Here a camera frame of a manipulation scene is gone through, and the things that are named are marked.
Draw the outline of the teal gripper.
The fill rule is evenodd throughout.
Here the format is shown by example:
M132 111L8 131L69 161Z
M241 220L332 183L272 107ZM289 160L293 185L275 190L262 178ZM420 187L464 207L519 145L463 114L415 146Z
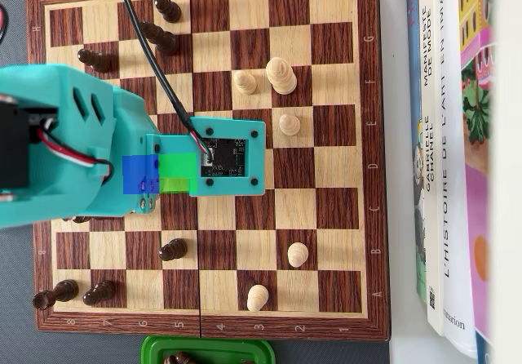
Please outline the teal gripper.
M113 214L149 213L159 196L158 129L143 98L122 88L113 93Z

